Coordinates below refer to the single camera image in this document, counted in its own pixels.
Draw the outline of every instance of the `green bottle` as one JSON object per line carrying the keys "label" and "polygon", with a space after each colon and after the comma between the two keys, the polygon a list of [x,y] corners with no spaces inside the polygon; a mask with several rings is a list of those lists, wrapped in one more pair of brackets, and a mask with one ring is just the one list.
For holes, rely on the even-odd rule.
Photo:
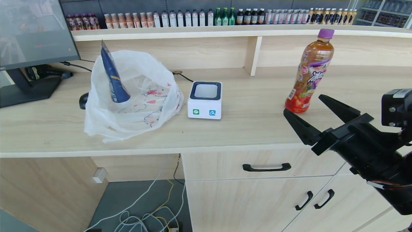
{"label": "green bottle", "polygon": [[220,8],[216,8],[216,15],[215,15],[215,26],[222,25],[222,18],[220,17]]}
{"label": "green bottle", "polygon": [[234,25],[234,7],[230,8],[229,25]]}
{"label": "green bottle", "polygon": [[229,18],[227,17],[227,7],[223,8],[222,26],[229,25]]}

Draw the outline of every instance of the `robotic arm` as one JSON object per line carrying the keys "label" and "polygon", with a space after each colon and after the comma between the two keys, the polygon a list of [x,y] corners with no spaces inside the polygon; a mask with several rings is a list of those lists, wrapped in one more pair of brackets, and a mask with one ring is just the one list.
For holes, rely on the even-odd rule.
{"label": "robotic arm", "polygon": [[382,125],[399,127],[399,133],[381,132],[369,124],[373,117],[362,114],[329,96],[319,99],[345,124],[320,132],[293,112],[283,115],[306,145],[321,155],[337,152],[373,186],[401,215],[412,214],[412,152],[402,157],[396,150],[411,146],[412,89],[395,89],[382,96]]}

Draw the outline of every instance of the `computer mouse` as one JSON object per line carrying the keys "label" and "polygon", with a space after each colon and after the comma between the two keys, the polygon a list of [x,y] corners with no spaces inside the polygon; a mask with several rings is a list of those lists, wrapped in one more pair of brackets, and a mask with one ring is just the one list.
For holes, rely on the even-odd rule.
{"label": "computer mouse", "polygon": [[85,93],[83,94],[80,99],[79,99],[79,105],[80,105],[80,109],[86,109],[86,102],[87,102],[87,98],[89,97],[89,93]]}

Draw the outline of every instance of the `counter top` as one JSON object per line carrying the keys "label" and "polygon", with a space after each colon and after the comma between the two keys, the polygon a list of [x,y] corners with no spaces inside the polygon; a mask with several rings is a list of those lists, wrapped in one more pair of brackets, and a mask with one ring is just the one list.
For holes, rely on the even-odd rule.
{"label": "counter top", "polygon": [[321,28],[334,29],[335,35],[339,36],[382,36],[412,38],[412,31],[404,28],[308,24],[102,29],[89,31],[72,31],[72,35],[75,41],[240,36],[304,36],[317,35]]}
{"label": "counter top", "polygon": [[[166,154],[194,151],[275,149],[303,146],[282,115],[296,67],[258,68],[255,77],[242,69],[184,70],[192,80],[223,82],[222,120],[192,119],[184,105],[161,128],[125,141],[103,143],[102,136],[84,133],[85,111],[79,97],[90,89],[90,73],[63,80],[48,100],[0,110],[1,157],[65,157]],[[301,114],[319,130],[341,121],[318,99],[327,94],[363,113],[380,126],[380,101],[394,88],[412,86],[412,67],[331,66],[309,110]],[[191,83],[175,79],[187,102]]]}

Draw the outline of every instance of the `monitor screen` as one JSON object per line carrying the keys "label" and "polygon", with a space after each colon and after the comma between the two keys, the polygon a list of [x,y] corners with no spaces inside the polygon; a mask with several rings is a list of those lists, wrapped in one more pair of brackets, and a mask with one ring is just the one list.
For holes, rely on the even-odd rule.
{"label": "monitor screen", "polygon": [[0,71],[80,59],[59,0],[0,0]]}

